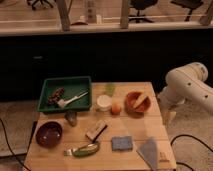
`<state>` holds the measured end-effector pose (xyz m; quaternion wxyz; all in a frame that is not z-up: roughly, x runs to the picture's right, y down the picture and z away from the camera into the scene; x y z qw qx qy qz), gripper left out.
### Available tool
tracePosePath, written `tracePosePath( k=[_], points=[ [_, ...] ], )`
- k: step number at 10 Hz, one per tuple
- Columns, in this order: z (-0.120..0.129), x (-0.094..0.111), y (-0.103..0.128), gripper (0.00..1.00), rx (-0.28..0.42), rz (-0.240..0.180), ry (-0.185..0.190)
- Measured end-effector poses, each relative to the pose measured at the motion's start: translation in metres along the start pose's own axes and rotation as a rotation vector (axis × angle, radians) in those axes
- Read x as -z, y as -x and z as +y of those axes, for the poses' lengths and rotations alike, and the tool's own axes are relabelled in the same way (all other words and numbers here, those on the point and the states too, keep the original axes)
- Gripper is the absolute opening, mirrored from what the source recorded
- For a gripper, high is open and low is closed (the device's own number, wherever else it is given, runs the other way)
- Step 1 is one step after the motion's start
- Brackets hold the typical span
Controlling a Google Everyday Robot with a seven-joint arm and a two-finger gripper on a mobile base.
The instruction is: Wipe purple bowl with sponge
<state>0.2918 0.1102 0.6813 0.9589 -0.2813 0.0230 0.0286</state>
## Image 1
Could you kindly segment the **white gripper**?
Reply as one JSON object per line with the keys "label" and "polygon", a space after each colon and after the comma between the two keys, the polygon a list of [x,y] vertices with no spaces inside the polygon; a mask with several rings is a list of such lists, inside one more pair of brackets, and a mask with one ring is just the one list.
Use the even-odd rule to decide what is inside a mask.
{"label": "white gripper", "polygon": [[164,116],[164,125],[168,126],[176,116],[176,112],[173,109],[182,105],[185,102],[185,98],[172,89],[163,89],[157,95],[157,99],[161,113]]}

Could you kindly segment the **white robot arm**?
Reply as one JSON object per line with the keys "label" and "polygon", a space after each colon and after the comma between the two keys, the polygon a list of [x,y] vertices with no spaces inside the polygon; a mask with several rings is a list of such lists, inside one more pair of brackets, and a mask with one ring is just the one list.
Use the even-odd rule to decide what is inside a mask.
{"label": "white robot arm", "polygon": [[176,116],[175,108],[185,100],[213,115],[213,88],[205,84],[207,78],[208,69],[200,62],[174,68],[166,74],[166,86],[157,95],[164,125],[171,123]]}

